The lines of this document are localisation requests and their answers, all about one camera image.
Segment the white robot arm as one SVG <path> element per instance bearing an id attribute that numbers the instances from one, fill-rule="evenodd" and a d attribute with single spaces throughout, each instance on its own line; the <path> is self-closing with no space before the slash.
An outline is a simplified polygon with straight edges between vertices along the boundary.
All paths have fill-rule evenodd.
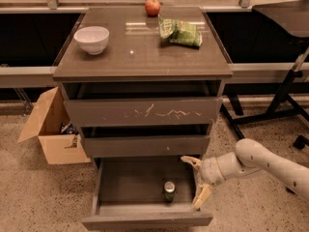
<path id="1" fill-rule="evenodd" d="M 232 178 L 252 178 L 262 171 L 275 177 L 301 198 L 309 200 L 309 169 L 273 154 L 253 139 L 241 139 L 233 152 L 217 158 L 182 156 L 181 160 L 189 163 L 196 172 L 196 193 L 192 202 L 196 210 L 207 201 L 212 187 Z"/>

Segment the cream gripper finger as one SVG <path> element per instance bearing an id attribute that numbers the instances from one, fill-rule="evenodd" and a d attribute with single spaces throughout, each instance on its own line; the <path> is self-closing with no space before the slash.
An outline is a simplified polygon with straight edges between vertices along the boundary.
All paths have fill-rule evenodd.
<path id="1" fill-rule="evenodd" d="M 190 164 L 195 170 L 199 170 L 201 167 L 201 160 L 191 157 L 191 156 L 182 156 L 181 160 L 185 163 Z"/>
<path id="2" fill-rule="evenodd" d="M 192 201 L 194 209 L 199 210 L 211 195 L 211 186 L 208 184 L 198 185 L 195 197 Z"/>

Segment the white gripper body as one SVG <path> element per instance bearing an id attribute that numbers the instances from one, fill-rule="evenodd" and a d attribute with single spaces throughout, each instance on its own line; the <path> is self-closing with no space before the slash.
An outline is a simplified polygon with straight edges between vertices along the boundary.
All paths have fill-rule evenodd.
<path id="1" fill-rule="evenodd" d="M 211 186 L 218 186 L 224 182 L 216 158 L 204 159 L 201 162 L 199 172 L 204 182 Z"/>

